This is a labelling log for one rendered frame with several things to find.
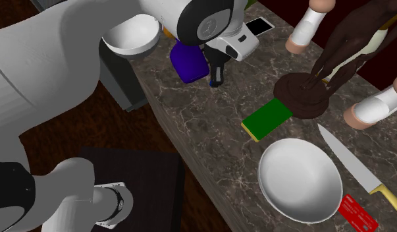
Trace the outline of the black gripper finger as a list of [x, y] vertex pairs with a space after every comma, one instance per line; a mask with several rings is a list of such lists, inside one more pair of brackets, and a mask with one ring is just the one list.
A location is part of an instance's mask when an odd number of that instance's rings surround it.
[[209, 82], [209, 85], [212, 88], [217, 88], [220, 85], [222, 85], [224, 82], [224, 74], [223, 74], [224, 65], [216, 66], [216, 65], [210, 64], [210, 67], [211, 67], [211, 70], [210, 70], [211, 80]]

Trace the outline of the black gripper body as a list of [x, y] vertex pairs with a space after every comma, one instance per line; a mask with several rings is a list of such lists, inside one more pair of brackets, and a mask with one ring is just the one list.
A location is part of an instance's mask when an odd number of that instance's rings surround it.
[[218, 49], [214, 49], [207, 44], [204, 45], [203, 53], [212, 67], [221, 67], [231, 59], [231, 56], [219, 51]]

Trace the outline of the green and yellow sponge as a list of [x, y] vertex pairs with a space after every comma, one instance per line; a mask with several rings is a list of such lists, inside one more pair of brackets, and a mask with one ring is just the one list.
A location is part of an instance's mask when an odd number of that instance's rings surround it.
[[274, 98], [246, 117], [241, 126], [254, 141], [259, 142], [291, 116], [293, 113], [279, 99]]

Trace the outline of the dark brown figure statue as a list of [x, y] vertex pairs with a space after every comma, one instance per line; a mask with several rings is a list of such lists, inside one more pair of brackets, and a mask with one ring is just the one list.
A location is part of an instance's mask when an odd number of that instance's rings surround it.
[[397, 24], [374, 52], [359, 55], [340, 67], [327, 85], [322, 79], [330, 75], [341, 62], [362, 50], [375, 32], [395, 15], [397, 0], [370, 0], [351, 11], [334, 28], [311, 72], [284, 75], [275, 84], [280, 89], [279, 93], [274, 93], [275, 97], [299, 119], [313, 119], [315, 116], [308, 110], [314, 105], [325, 111], [329, 98], [339, 87], [347, 83], [364, 62], [374, 58], [397, 38]]

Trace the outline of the small white bowl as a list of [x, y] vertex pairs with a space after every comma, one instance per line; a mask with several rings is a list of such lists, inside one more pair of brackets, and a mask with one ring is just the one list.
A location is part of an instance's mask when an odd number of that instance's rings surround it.
[[125, 59], [142, 59], [158, 45], [161, 23], [153, 16], [138, 14], [106, 32], [102, 39], [115, 54]]

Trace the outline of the pink and white cylinder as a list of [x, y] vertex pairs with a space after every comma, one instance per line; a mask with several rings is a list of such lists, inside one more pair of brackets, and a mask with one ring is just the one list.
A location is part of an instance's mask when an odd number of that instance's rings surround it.
[[293, 54], [301, 54], [314, 37], [325, 15], [334, 9], [336, 0], [309, 0], [309, 7], [288, 37], [285, 47]]
[[344, 112], [345, 122], [354, 129], [363, 130], [397, 111], [397, 77], [393, 85], [349, 107]]

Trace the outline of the dark grey box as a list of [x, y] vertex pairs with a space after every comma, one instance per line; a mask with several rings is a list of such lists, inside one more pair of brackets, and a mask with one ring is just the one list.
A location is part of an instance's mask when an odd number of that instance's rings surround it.
[[130, 112], [148, 103], [131, 64], [113, 53], [103, 40], [99, 43], [100, 81], [119, 106]]

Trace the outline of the large white bowl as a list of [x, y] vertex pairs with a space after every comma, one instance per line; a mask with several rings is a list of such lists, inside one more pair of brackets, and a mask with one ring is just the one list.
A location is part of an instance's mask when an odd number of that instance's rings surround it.
[[342, 201], [342, 179], [334, 162], [319, 147], [299, 138], [269, 145], [259, 161], [257, 177], [268, 203], [300, 223], [328, 220]]

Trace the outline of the white and yellow bottle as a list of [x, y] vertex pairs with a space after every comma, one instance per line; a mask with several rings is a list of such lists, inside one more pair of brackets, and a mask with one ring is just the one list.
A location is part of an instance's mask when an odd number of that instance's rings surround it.
[[369, 54], [378, 49], [378, 47], [381, 45], [383, 40], [385, 39], [388, 29], [397, 21], [397, 14], [392, 17], [390, 20], [388, 20], [385, 24], [383, 24], [374, 34], [369, 43], [359, 50], [356, 54], [352, 55], [349, 57], [347, 60], [343, 61], [341, 64], [336, 66], [333, 71], [330, 73], [330, 75], [326, 76], [325, 78], [322, 79], [322, 81], [325, 84], [328, 84], [331, 78], [337, 73], [337, 71], [340, 69], [340, 67], [344, 66], [345, 64], [349, 63], [350, 61], [354, 60], [356, 57], [359, 55], [363, 54]]

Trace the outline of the red card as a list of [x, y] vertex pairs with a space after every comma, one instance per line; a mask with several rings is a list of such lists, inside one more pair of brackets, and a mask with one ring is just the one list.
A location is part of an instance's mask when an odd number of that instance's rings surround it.
[[375, 232], [379, 224], [349, 194], [346, 194], [338, 212], [357, 232]]

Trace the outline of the black phone white frame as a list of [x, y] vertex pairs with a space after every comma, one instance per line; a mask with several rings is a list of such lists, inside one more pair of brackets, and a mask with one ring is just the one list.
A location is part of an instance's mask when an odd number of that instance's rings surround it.
[[254, 36], [259, 36], [267, 31], [275, 28], [274, 25], [272, 25], [269, 21], [267, 21], [262, 16], [247, 22], [246, 26], [248, 27], [248, 29]]

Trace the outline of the yellow handled kitchen knife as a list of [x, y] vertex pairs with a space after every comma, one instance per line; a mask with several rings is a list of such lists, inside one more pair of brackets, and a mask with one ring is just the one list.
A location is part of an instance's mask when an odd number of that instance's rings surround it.
[[397, 211], [397, 197], [325, 127], [318, 124], [321, 136], [358, 183], [369, 193], [380, 192]]

